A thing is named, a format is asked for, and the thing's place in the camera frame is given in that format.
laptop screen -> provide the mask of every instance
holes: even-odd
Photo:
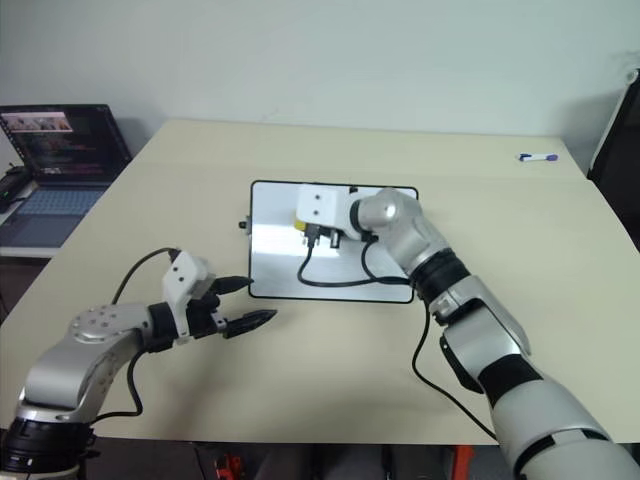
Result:
[[[3,106],[0,124],[40,183],[111,182],[131,160],[107,105]]]

beige tabletop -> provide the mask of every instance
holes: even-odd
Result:
[[[521,151],[558,153],[520,163]],[[98,201],[0,330],[6,427],[36,358],[77,312],[107,303],[139,257],[179,246],[220,275],[246,274],[256,179],[410,185],[467,267],[523,324],[534,362],[568,386],[619,442],[640,440],[640,255],[557,138],[430,135],[169,121]],[[122,301],[161,300],[165,259]],[[234,317],[278,315],[232,340],[208,337],[143,357],[142,417],[99,435],[246,442],[484,443],[455,406],[421,384],[410,359],[422,305],[223,298]],[[433,327],[419,366],[484,421]],[[123,372],[104,411],[132,407]]]

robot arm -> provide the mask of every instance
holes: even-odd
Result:
[[[66,336],[38,359],[3,441],[0,478],[81,476],[92,423],[115,416],[98,413],[125,363],[131,362],[127,373],[132,376],[135,361],[144,353],[215,333],[231,338],[275,315],[275,310],[258,310],[226,320],[217,311],[218,295],[239,290],[250,280],[216,278],[204,259],[175,253],[163,278],[164,302],[90,308],[75,317]],[[137,412],[125,414],[140,414],[141,404],[137,407]]]
[[[469,273],[417,200],[392,188],[363,197],[303,185],[297,216],[353,239],[379,238],[444,327],[440,346],[462,386],[487,396],[516,478],[640,478],[580,402],[531,363],[523,328]]]

laptop trackpad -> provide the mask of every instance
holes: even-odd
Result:
[[[12,238],[2,242],[6,247],[60,247],[82,217],[28,216],[12,225]]]

laptop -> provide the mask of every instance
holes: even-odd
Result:
[[[0,225],[2,247],[60,247],[131,161],[107,105],[0,106],[0,127],[37,184]]]

